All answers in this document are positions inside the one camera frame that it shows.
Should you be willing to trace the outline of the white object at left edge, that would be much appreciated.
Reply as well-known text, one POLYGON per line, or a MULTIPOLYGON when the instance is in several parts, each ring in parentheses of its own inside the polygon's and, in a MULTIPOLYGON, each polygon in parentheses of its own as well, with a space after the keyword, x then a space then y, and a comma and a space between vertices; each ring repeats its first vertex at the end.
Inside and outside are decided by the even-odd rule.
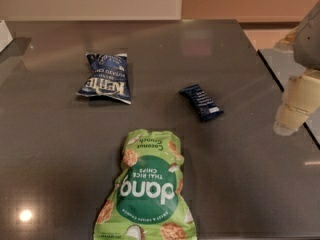
POLYGON ((0 20, 0 52, 2 52, 11 42, 13 37, 4 20, 0 20))

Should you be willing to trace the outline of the green rice chip bag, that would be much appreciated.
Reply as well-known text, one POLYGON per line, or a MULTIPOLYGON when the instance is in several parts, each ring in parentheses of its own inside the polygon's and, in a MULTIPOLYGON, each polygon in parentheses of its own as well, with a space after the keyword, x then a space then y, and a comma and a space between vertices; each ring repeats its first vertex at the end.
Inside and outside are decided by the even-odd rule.
POLYGON ((183 163, 172 132, 129 133, 121 174, 97 216, 93 240, 198 240, 182 197, 183 163))

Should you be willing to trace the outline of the dark blue snack bar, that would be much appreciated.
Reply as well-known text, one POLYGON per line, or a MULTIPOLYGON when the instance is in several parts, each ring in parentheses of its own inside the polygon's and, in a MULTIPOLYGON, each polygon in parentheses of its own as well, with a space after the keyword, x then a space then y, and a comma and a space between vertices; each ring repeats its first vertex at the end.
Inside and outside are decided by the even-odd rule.
POLYGON ((187 86, 179 93, 189 102, 201 121, 209 121, 224 113, 199 84, 187 86))

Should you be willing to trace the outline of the blue Kettle chip bag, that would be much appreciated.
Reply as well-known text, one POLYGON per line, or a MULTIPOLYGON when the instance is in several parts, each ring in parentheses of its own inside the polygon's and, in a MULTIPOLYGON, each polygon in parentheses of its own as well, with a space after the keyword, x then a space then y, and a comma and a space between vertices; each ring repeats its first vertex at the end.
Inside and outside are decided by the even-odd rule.
POLYGON ((77 92, 84 97, 105 96, 131 104, 127 54, 86 53, 92 74, 77 92))

